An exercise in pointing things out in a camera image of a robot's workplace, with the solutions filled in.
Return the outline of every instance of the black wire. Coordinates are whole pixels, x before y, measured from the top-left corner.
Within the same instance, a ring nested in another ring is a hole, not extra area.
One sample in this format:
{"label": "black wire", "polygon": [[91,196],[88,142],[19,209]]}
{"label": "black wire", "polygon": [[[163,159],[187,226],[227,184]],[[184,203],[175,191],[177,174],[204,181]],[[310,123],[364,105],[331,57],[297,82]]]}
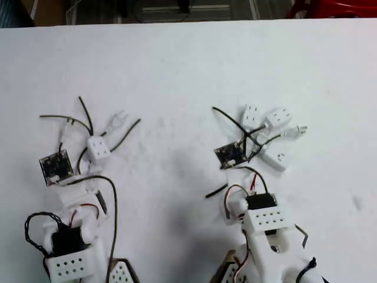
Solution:
{"label": "black wire", "polygon": [[226,187],[228,187],[228,183],[224,184],[223,186],[221,186],[219,189],[217,190],[214,190],[213,192],[209,193],[208,195],[206,195],[206,199],[214,196],[215,194],[217,193],[220,193],[222,190],[224,190]]}
{"label": "black wire", "polygon": [[30,238],[30,236],[29,236],[29,224],[30,224],[30,220],[33,217],[36,217],[36,216],[49,216],[52,220],[56,221],[56,223],[58,224],[58,229],[60,229],[62,227],[68,227],[68,226],[62,222],[62,220],[60,219],[59,216],[57,216],[56,214],[53,214],[52,212],[45,212],[45,211],[36,212],[36,213],[30,214],[27,217],[27,219],[25,221],[25,240],[28,243],[30,243],[34,248],[36,248],[37,250],[41,251],[44,256],[48,256],[48,252],[45,250],[45,248],[42,245],[38,245],[37,243],[35,243]]}
{"label": "black wire", "polygon": [[304,276],[305,273],[307,273],[307,271],[311,270],[312,268],[316,266],[317,266],[316,258],[313,257],[313,259],[309,261],[307,267],[305,267],[303,270],[300,271],[299,275],[296,278],[296,283],[300,283],[302,276]]}
{"label": "black wire", "polygon": [[108,259],[108,265],[107,265],[107,273],[106,273],[106,283],[109,282],[110,278],[110,271],[111,271],[111,265],[113,262],[113,255],[114,255],[114,248],[115,248],[115,242],[117,240],[117,229],[118,229],[118,198],[117,198],[117,190],[115,188],[115,185],[111,179],[105,176],[100,176],[100,175],[93,175],[93,176],[88,176],[84,177],[82,179],[75,180],[71,183],[68,183],[68,185],[73,185],[77,183],[81,183],[86,180],[91,180],[91,179],[104,179],[108,181],[113,188],[113,193],[114,193],[114,237],[113,237],[113,243],[111,245],[111,252],[110,252],[110,257]]}
{"label": "black wire", "polygon": [[230,121],[232,121],[250,140],[253,141],[253,143],[255,143],[256,145],[258,145],[259,147],[262,146],[260,143],[257,142],[256,139],[254,139],[235,119],[233,119],[232,117],[230,117],[228,114],[226,114],[223,110],[215,107],[215,106],[212,106],[212,109],[213,110],[216,110],[218,112],[220,112],[222,115],[224,115],[225,117],[227,117]]}
{"label": "black wire", "polygon": [[280,136],[281,136],[281,134],[277,134],[276,136],[272,137],[271,139],[269,139],[265,143],[263,143],[262,146],[260,148],[258,148],[258,150],[256,152],[251,152],[250,155],[249,155],[249,158],[247,159],[247,162],[250,162],[251,159],[254,158],[262,150],[263,146],[269,144],[274,139],[277,139]]}
{"label": "black wire", "polygon": [[305,249],[307,239],[309,238],[309,235],[297,224],[295,224],[295,227],[297,228],[298,231],[300,231],[305,237],[304,240],[302,241],[302,247]]}
{"label": "black wire", "polygon": [[[103,137],[103,136],[105,136],[106,134],[107,134],[107,132],[104,131],[102,134],[100,134],[100,136]],[[77,169],[77,173],[78,173],[79,175],[81,175],[81,170],[80,170],[81,159],[82,159],[82,157],[84,156],[84,154],[85,154],[85,152],[86,152],[87,150],[88,150],[87,147],[85,147],[85,148],[82,150],[82,152],[80,153],[80,156],[78,157],[77,162],[76,162],[76,169]]]}
{"label": "black wire", "polygon": [[84,108],[84,111],[85,111],[85,113],[87,115],[89,126],[90,126],[90,131],[91,131],[90,135],[93,136],[94,135],[93,124],[92,124],[92,120],[90,119],[90,115],[89,115],[88,109],[86,108],[86,106],[84,104],[84,101],[82,100],[81,96],[79,96],[78,99],[80,100],[81,105]]}
{"label": "black wire", "polygon": [[141,119],[137,119],[137,121],[128,129],[128,131],[125,133],[123,138],[112,148],[110,149],[111,152],[113,152],[115,149],[117,149],[118,146],[122,144],[122,142],[125,140],[125,138],[128,136],[129,133],[131,133],[132,129],[141,121]]}
{"label": "black wire", "polygon": [[75,122],[82,124],[85,128],[87,128],[89,134],[91,134],[91,131],[90,131],[89,127],[87,125],[85,125],[84,122],[82,122],[80,120],[77,120],[75,118],[72,118],[70,116],[63,116],[63,115],[39,115],[39,117],[40,118],[64,118],[64,119],[72,119]]}
{"label": "black wire", "polygon": [[266,191],[266,193],[269,193],[269,191],[267,190],[267,185],[266,185],[266,182],[264,181],[264,178],[261,176],[261,174],[255,170],[254,168],[251,168],[251,167],[248,167],[248,166],[242,166],[242,167],[235,167],[236,169],[247,169],[251,172],[254,172],[255,174],[258,175],[258,177],[260,177],[260,179],[262,180],[262,183],[263,183],[263,186],[264,186],[264,190]]}

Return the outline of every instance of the white wire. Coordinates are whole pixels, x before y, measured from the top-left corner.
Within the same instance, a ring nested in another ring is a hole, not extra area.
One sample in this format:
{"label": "white wire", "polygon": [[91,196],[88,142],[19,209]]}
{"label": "white wire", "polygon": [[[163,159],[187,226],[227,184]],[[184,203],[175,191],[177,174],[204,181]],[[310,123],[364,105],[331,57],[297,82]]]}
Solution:
{"label": "white wire", "polygon": [[35,13],[37,11],[37,6],[38,6],[38,0],[34,0],[33,6],[31,7],[31,12],[30,12],[30,18],[34,19]]}

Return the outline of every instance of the red wire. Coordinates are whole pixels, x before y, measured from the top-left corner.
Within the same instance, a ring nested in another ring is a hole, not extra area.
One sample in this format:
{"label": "red wire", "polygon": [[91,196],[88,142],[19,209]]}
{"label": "red wire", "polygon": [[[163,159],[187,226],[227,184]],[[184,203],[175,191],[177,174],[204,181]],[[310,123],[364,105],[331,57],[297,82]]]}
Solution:
{"label": "red wire", "polygon": [[255,190],[255,180],[257,179],[257,174],[254,174],[252,184],[250,185],[250,190],[253,191]]}

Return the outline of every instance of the plug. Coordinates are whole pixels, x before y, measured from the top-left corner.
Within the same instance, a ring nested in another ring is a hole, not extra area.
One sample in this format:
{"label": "plug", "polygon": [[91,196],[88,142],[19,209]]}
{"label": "plug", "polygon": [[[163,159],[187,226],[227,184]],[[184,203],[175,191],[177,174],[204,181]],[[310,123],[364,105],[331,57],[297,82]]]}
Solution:
{"label": "plug", "polygon": [[292,115],[286,108],[278,108],[266,117],[269,129],[287,125],[291,119]]}
{"label": "plug", "polygon": [[90,160],[95,165],[104,164],[110,156],[110,149],[103,137],[91,136],[87,140],[87,147]]}
{"label": "plug", "polygon": [[284,171],[290,165],[290,155],[279,143],[263,146],[261,154],[262,159],[278,171]]}
{"label": "plug", "polygon": [[254,130],[260,126],[260,108],[253,104],[247,104],[243,112],[241,125],[250,130]]}
{"label": "plug", "polygon": [[109,134],[115,129],[123,126],[127,117],[128,117],[128,114],[125,113],[125,110],[121,110],[118,113],[115,113],[105,129],[106,133]]}
{"label": "plug", "polygon": [[303,127],[296,126],[295,128],[289,128],[289,129],[285,130],[284,132],[282,132],[280,134],[280,136],[281,137],[297,138],[297,137],[305,134],[306,130],[307,130],[306,126],[303,126]]}

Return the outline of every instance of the perforated white plate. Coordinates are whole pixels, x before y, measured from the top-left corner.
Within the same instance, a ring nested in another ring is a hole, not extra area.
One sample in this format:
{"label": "perforated white plate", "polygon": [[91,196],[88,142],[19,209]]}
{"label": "perforated white plate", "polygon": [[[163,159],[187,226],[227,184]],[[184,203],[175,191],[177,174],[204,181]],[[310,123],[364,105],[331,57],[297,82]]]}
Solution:
{"label": "perforated white plate", "polygon": [[118,261],[111,271],[110,283],[135,283],[124,261]]}

